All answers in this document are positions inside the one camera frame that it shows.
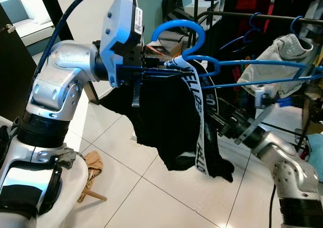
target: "white tile floor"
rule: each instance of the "white tile floor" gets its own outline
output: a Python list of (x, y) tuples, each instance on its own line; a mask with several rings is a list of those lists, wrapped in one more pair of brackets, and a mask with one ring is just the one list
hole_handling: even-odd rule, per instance
[[(104, 167), (92, 190), (106, 195), (107, 201), (85, 197), (62, 227), (268, 226), (273, 182), (267, 168), (245, 146), (237, 147), (227, 138), (219, 141), (221, 155), (235, 166), (233, 183), (208, 178), (194, 167), (170, 172), (154, 148), (131, 140), (133, 127), (125, 116), (86, 100), (83, 94), (66, 140), (83, 154), (99, 152)], [(291, 129), (300, 125), (300, 115), (297, 109), (276, 108), (267, 120)], [(281, 222), (275, 197), (273, 228)]]

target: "black garment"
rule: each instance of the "black garment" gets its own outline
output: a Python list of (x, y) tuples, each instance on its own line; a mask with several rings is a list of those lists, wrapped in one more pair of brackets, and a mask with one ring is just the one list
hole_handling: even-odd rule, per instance
[[(198, 71), (204, 70), (200, 64), (196, 68), (199, 68)], [(210, 84), (209, 81), (209, 78), (203, 79), (203, 84)], [(126, 115), (134, 126), (137, 142), (156, 147), (168, 170), (186, 170), (195, 165), (200, 117), (195, 108), (195, 99), (184, 81), (180, 78), (145, 81), (140, 89), (140, 108), (131, 106), (132, 98), (133, 86), (122, 85), (102, 98), (100, 103)], [(216, 104), (214, 90), (203, 91), (203, 98), (204, 108), (207, 103)], [(217, 131), (207, 117), (204, 118), (208, 173), (212, 177), (221, 176), (232, 182), (234, 166), (220, 156)]]
[[(253, 41), (248, 44), (238, 42), (223, 50), (217, 50), (214, 53), (214, 57), (219, 61), (245, 60), (247, 57), (254, 60), (272, 44), (266, 37), (266, 34), (263, 33), (258, 33), (252, 39)], [(215, 84), (236, 83), (238, 79), (235, 79), (233, 72), (237, 68), (240, 69), (241, 73), (243, 72), (240, 65), (222, 66), (220, 74), (212, 77), (213, 82)], [(213, 65), (209, 64), (207, 70), (209, 72), (214, 71)], [(242, 87), (218, 88), (217, 92), (218, 97), (225, 99), (238, 108), (245, 109), (248, 117), (255, 118), (254, 97)]]

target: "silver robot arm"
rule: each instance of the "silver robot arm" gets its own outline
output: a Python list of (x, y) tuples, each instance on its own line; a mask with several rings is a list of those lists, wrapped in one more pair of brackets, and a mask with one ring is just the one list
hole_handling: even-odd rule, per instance
[(284, 220), (282, 228), (322, 227), (318, 174), (299, 157), (294, 146), (266, 132), (252, 153), (271, 171)]
[(60, 42), (34, 81), (19, 133), (0, 169), (2, 227), (35, 227), (37, 216), (53, 205), (68, 124), (84, 85), (99, 80), (94, 72), (97, 52), (93, 44)]

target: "clothes hanger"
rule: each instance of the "clothes hanger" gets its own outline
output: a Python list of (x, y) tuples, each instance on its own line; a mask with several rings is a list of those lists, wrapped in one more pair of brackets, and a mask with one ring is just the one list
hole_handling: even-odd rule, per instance
[[(237, 41), (240, 41), (240, 40), (242, 40), (242, 42), (243, 43), (245, 43), (245, 44), (247, 44), (247, 43), (251, 43), (252, 42), (252, 40), (247, 40), (247, 36), (250, 34), (250, 33), (252, 33), (252, 32), (260, 32), (261, 30), (259, 29), (259, 28), (257, 28), (253, 23), (252, 23), (252, 20), (253, 20), (253, 18), (256, 16), (256, 15), (260, 15), (261, 14), (261, 12), (257, 12), (257, 13), (254, 13), (251, 17), (250, 17), (250, 19), (249, 19), (249, 26), (251, 27), (251, 29), (249, 30), (249, 31), (247, 31), (247, 33), (245, 34), (245, 35), (243, 35), (243, 36), (240, 36), (240, 37), (238, 37), (238, 38), (236, 38), (236, 39), (234, 39), (234, 40), (232, 40), (232, 41), (230, 41), (230, 42), (228, 42), (227, 44), (225, 44), (224, 46), (222, 46), (221, 48), (220, 48), (220, 50), (223, 50), (224, 48), (226, 48), (226, 47), (228, 47), (229, 45), (231, 45), (231, 44), (233, 44), (233, 43), (235, 43), (235, 42), (237, 42)], [(237, 50), (235, 50), (235, 51), (233, 51), (233, 52), (238, 52), (238, 51), (240, 51), (240, 50), (242, 50), (242, 49), (244, 49), (245, 48), (245, 46), (244, 47), (242, 47), (242, 48), (240, 48), (240, 49), (237, 49)]]
[(296, 37), (298, 38), (299, 36), (298, 36), (298, 34), (295, 32), (295, 30), (294, 30), (294, 24), (295, 24), (295, 22), (298, 20), (298, 19), (300, 19), (300, 18), (304, 18), (302, 15), (300, 15), (300, 16), (297, 16), (293, 21), (292, 21), (292, 23), (291, 23), (291, 26), (290, 26), (290, 30), (291, 30), (291, 32), (294, 34), (294, 35), (296, 35)]
[(241, 64), (264, 64), (264, 65), (279, 65), (279, 66), (290, 66), (298, 68), (298, 71), (292, 78), (286, 78), (286, 79), (268, 79), (268, 80), (262, 80), (262, 81), (254, 81), (254, 82), (247, 82), (247, 83), (230, 83), (230, 84), (220, 84), (220, 85), (214, 85), (214, 86), (204, 86), (202, 89), (207, 88), (223, 88), (223, 87), (238, 87), (238, 86), (246, 86), (246, 85), (259, 85), (259, 84), (270, 84), (270, 83), (279, 83), (279, 82), (291, 82), (291, 81), (309, 81), (314, 80), (318, 78), (323, 77), (323, 66), (318, 66), (314, 69), (312, 72), (312, 75), (300, 77), (301, 74), (304, 72), (304, 70), (307, 68), (305, 64), (296, 63), (296, 62), (288, 62), (288, 61), (273, 61), (273, 60), (237, 60), (237, 61), (219, 61), (215, 58), (212, 58), (210, 56), (206, 55), (190, 55), (199, 50), (199, 48), (204, 44), (205, 41), (205, 32), (203, 28), (198, 25), (197, 23), (193, 21), (188, 20), (173, 20), (168, 21), (166, 23), (163, 23), (159, 25), (153, 35), (152, 40), (156, 41), (158, 40), (158, 36), (160, 33), (162, 33), (164, 30), (167, 30), (172, 27), (179, 27), (179, 26), (185, 26), (187, 28), (190, 28), (192, 30), (195, 30), (198, 34), (198, 41), (196, 45), (194, 45), (192, 48), (185, 50), (182, 52), (181, 56), (178, 56), (177, 59), (182, 57), (183, 60), (189, 61), (189, 60), (205, 60), (213, 63), (214, 65), (214, 72), (205, 73), (205, 74), (199, 74), (198, 76), (200, 78), (208, 77), (208, 76), (215, 76), (218, 73), (220, 73), (221, 66), (231, 66), (231, 65), (241, 65)]

